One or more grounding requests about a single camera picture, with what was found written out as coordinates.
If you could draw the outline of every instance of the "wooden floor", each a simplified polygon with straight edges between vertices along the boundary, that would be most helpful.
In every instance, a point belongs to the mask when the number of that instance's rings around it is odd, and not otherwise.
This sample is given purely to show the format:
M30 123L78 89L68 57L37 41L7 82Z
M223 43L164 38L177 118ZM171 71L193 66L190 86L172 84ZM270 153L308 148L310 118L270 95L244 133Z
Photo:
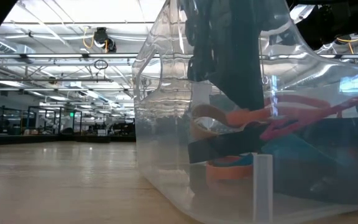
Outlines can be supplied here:
M134 143L0 146L0 224L198 223L137 171ZM358 212L310 223L358 223Z

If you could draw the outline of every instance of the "transparent plastic bag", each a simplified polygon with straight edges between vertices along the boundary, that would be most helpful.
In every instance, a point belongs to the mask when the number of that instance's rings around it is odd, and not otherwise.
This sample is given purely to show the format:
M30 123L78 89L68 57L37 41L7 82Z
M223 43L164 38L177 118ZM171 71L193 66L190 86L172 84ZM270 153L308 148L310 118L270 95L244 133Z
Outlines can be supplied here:
M167 1L133 74L139 169L181 211L358 210L358 65L310 50L284 0Z

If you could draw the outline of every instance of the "black strap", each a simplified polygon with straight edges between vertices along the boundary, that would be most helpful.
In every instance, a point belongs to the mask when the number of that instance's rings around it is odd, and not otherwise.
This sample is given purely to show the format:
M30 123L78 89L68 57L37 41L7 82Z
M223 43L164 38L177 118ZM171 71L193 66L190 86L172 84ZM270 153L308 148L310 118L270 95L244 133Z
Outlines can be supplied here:
M190 164L257 152L265 144L259 136L266 127L266 125L246 127L241 132L222 134L190 143L188 145Z

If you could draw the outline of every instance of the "orange cable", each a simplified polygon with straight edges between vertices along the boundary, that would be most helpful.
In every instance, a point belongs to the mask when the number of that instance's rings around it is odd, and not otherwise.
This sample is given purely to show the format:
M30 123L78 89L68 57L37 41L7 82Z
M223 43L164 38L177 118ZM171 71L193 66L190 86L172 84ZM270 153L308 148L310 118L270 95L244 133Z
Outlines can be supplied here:
M340 40L340 41L346 42L346 43L353 43L353 42L357 42L357 41L358 41L358 39L356 39L356 40L343 40L343 39L339 39L339 38L337 38L337 40Z
M351 49L352 54L354 54L354 51L353 51L351 43L349 43L349 48Z
M94 41L94 33L92 35L92 43L90 46L88 46L86 43L85 43L85 35L86 35L86 31L88 30L87 27L85 27L85 32L84 32L84 37L82 38L82 42L84 43L84 46L88 49L91 49L93 47L93 41Z

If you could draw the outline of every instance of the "clear plastic bin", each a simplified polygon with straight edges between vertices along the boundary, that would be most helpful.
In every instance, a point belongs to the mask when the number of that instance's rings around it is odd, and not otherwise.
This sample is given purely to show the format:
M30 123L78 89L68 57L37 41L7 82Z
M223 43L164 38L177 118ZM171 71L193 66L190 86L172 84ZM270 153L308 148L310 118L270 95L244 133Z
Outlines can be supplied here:
M285 0L168 0L133 72L139 169L184 213L358 210L358 65L309 49Z

